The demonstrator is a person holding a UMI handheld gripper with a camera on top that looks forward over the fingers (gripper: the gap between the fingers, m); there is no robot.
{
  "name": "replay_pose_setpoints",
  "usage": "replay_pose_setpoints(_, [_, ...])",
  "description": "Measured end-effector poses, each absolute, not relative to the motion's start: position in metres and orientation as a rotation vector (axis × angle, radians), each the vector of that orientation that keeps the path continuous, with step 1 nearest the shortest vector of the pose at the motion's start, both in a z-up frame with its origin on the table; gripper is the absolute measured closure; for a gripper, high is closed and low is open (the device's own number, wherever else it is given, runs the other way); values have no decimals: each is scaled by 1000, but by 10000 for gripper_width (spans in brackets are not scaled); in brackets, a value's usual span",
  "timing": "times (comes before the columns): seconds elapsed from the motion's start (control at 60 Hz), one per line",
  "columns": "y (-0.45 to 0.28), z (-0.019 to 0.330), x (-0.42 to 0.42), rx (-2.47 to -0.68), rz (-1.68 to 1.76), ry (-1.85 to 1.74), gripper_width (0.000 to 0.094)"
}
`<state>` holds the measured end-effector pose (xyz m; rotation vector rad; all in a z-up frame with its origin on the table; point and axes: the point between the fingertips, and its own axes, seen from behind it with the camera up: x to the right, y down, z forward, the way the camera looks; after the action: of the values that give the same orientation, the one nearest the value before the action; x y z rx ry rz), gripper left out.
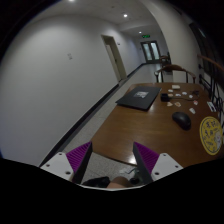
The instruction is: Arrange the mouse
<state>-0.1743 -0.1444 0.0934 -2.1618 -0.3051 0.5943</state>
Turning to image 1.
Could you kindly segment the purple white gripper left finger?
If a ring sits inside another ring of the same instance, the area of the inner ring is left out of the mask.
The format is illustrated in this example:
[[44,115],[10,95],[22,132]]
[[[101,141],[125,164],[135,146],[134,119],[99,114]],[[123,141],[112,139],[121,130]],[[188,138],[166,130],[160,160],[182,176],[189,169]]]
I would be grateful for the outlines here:
[[68,153],[58,152],[42,169],[65,180],[80,184],[92,154],[92,142],[87,142]]

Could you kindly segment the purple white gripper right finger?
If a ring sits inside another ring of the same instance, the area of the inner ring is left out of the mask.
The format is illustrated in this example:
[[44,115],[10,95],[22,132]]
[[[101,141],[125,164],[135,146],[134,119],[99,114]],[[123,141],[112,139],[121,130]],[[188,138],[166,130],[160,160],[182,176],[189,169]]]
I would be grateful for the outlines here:
[[134,142],[133,154],[144,184],[157,181],[182,169],[167,153],[158,154],[146,146]]

